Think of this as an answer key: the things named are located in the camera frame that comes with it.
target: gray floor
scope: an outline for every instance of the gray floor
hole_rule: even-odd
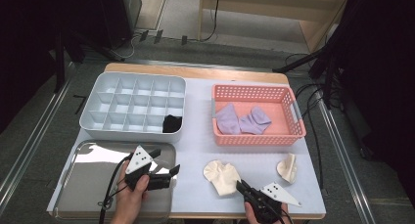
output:
[[[173,7],[173,0],[168,0],[166,8]],[[183,23],[177,22],[166,12],[162,15],[160,27],[164,29],[165,37],[178,38],[181,35],[194,34],[194,28],[187,26],[185,30]],[[218,31],[218,37],[224,36]],[[264,39],[252,42],[251,39],[230,39],[221,43],[217,38],[215,42],[199,43],[189,42],[181,45],[180,40],[164,38],[155,44],[154,37],[139,42],[133,41],[134,53],[127,43],[116,50],[118,54],[130,56],[127,63],[138,63],[143,60],[175,62],[185,64],[207,64],[215,65],[217,68],[243,69],[252,71],[270,72],[273,67],[282,67],[286,62],[290,63],[301,55],[288,58],[293,53],[306,53],[304,42],[293,34],[276,39],[278,44],[268,46]],[[35,150],[33,157],[24,173],[19,185],[5,206],[0,216],[0,223],[55,223],[55,218],[46,212],[46,207],[53,194],[53,189],[62,172],[62,168],[73,146],[79,130],[80,113],[75,114],[81,99],[73,95],[88,96],[96,77],[104,70],[108,63],[102,56],[85,48],[87,58],[83,64],[74,65],[74,75],[70,80],[68,90],[53,112],[53,117],[48,119],[48,127],[44,128],[39,138],[33,139],[31,133],[37,129],[36,124],[44,111],[48,108],[51,99],[56,98],[53,94],[55,79],[51,78],[37,92],[36,96],[21,110],[9,127],[0,135],[0,181],[6,179],[9,171],[13,169],[22,151],[27,152],[28,147]],[[307,77],[308,65],[304,65],[287,73],[292,88],[296,91],[303,84],[311,83]],[[298,98],[302,112],[306,109],[306,101],[312,92],[312,88],[304,91]],[[334,143],[329,134],[321,111],[315,108],[311,111],[312,122],[316,126],[321,149],[321,162],[323,171],[323,199],[327,209],[327,215],[322,220],[313,220],[310,223],[370,223],[361,221],[356,208],[350,186],[347,183],[344,170],[340,164]],[[415,223],[415,212],[407,196],[402,190],[396,174],[387,165],[380,161],[368,161],[360,156],[358,143],[347,118],[338,109],[332,109],[331,114],[336,120],[339,132],[346,146],[352,166],[365,195],[369,201],[371,211],[376,223]],[[319,178],[320,167],[314,135],[310,128],[308,118],[305,119],[307,135],[305,137],[310,154],[314,163],[317,178]]]
[[[203,10],[202,38],[213,30],[214,11]],[[199,0],[166,0],[158,30],[163,37],[195,39],[198,35]],[[219,12],[213,44],[255,48],[261,50],[307,53],[308,48],[299,21]]]

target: white fabric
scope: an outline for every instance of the white fabric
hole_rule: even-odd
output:
[[[230,163],[223,165],[220,160],[209,162],[204,168],[204,175],[220,196],[235,193],[236,182],[241,181],[236,168]]]
[[[296,156],[288,154],[286,159],[278,163],[277,171],[284,180],[293,184],[297,176]]]

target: person's fingers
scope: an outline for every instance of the person's fingers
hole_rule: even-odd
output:
[[[129,164],[129,160],[127,160],[121,168],[121,171],[119,172],[119,177],[118,177],[118,183],[120,183],[124,178],[125,178],[125,170],[127,169]]]
[[[283,209],[288,214],[288,205],[286,203],[284,202],[281,203],[281,209]]]
[[[244,202],[245,207],[245,215],[247,216],[248,221],[250,224],[257,223],[254,209],[249,202]]]
[[[142,201],[146,201],[149,198],[149,194],[144,192],[142,196]]]
[[[143,193],[147,190],[147,186],[149,185],[150,177],[147,174],[141,176],[141,178],[135,184],[134,193],[140,195],[140,198],[143,196]]]

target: purple cloth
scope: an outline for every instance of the purple cloth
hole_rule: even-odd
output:
[[[233,104],[226,105],[223,109],[216,113],[216,123],[222,134],[241,134],[238,116],[236,115]]]
[[[244,133],[263,134],[271,124],[271,119],[260,107],[253,107],[251,114],[239,118],[239,126]]]

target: black cable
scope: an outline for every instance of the black cable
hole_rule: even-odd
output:
[[[114,192],[112,195],[109,196],[109,199],[112,198],[113,196],[115,196],[116,194],[122,192],[122,190],[124,190],[127,187],[128,187],[128,185],[125,185],[125,187],[123,187],[123,188],[119,189],[118,191]]]
[[[297,53],[297,54],[292,54],[292,55],[287,56],[287,57],[286,57],[286,59],[285,59],[285,64],[286,64],[286,66],[288,65],[287,60],[288,60],[290,57],[297,56],[297,55],[307,56],[308,54]]]
[[[311,87],[311,86],[323,86],[323,84],[305,84],[302,85],[302,87],[300,87],[297,91],[296,91],[296,99],[299,97],[299,95],[301,94],[302,91],[304,91],[305,89]]]
[[[284,212],[284,215],[288,217],[288,219],[290,220],[290,223],[291,224],[294,224],[293,223],[293,219],[291,219],[290,215],[285,210],[283,210],[283,209],[281,209],[281,211],[283,211]]]
[[[310,101],[311,101],[312,97],[314,96],[314,94],[317,93],[318,91],[320,91],[320,89],[315,90],[307,100],[307,111],[308,112],[309,112],[309,109],[310,109]],[[308,114],[308,120],[310,121],[311,129],[312,129],[312,132],[314,134],[314,140],[315,140],[315,145],[316,145],[316,149],[317,149],[318,167],[319,167],[319,170],[320,170],[320,172],[319,172],[319,175],[320,175],[319,187],[320,187],[320,189],[323,189],[323,167],[322,167],[322,162],[321,162],[320,145],[318,143],[317,133],[315,131],[314,123],[312,122],[310,113]]]
[[[85,104],[85,101],[88,98],[88,96],[73,95],[73,97],[82,99],[82,101],[79,104],[79,107],[77,108],[77,110],[75,112],[75,114],[78,114],[80,112],[80,110],[82,109],[83,105]]]
[[[336,98],[333,97],[333,95],[340,94],[340,93],[341,93],[341,89],[335,90],[335,91],[330,93],[330,100],[335,100],[338,103],[338,105],[335,105],[330,101],[330,106],[331,107],[336,108],[336,109],[340,109],[342,107],[342,100],[341,100],[340,96],[337,96]]]
[[[216,26],[217,26],[217,8],[219,6],[219,0],[216,0],[216,8],[214,9],[214,21],[213,21],[213,31],[211,32],[210,36],[208,38],[202,39],[202,42],[208,41],[216,32]]]
[[[311,54],[309,54],[309,55],[307,55],[307,56],[305,56],[305,57],[303,57],[303,58],[301,58],[301,59],[293,62],[292,64],[289,64],[287,66],[280,67],[280,68],[273,68],[272,69],[272,72],[285,73],[285,72],[287,72],[289,70],[292,70],[292,69],[294,69],[296,67],[299,67],[299,66],[301,66],[303,64],[306,64],[306,63],[308,63],[308,62],[310,62],[312,60],[317,59],[323,53],[324,53],[324,47],[321,48],[320,50],[315,51],[314,53],[311,53]]]
[[[116,173],[118,172],[119,168],[121,167],[121,165],[122,165],[122,164],[123,164],[126,160],[130,160],[130,159],[132,158],[132,155],[133,155],[133,154],[130,154],[128,157],[123,158],[123,159],[122,159],[122,161],[120,161],[120,162],[119,162],[119,164],[117,164],[117,165],[116,165],[116,168],[115,168],[115,170],[114,170],[114,172],[113,172],[113,176],[111,177],[111,180],[110,180],[110,184],[108,185],[108,188],[107,188],[107,192],[106,192],[106,194],[105,194],[104,201],[102,202],[102,208],[101,208],[101,213],[100,213],[100,222],[99,222],[100,224],[104,223],[105,213],[106,213],[106,211],[107,211],[107,209],[108,209],[108,207],[107,207],[107,205],[108,205],[108,201],[111,199],[111,197],[110,197],[110,191],[111,191],[111,187],[113,186],[113,182],[114,182],[114,179],[115,179]]]
[[[123,177],[121,180],[119,180],[119,182],[117,182],[116,185],[118,186],[124,180],[125,180],[125,177]]]
[[[317,107],[318,102],[320,102],[323,99],[323,97],[316,99],[311,105],[310,108],[307,108],[307,110],[301,115],[302,118],[304,118],[311,110],[313,110],[315,107]]]
[[[281,222],[281,224],[286,224],[283,220],[283,218],[281,217],[280,213],[278,213],[274,207],[272,207],[269,203],[264,202],[263,205],[265,205],[268,209],[270,209],[277,217],[278,220]]]

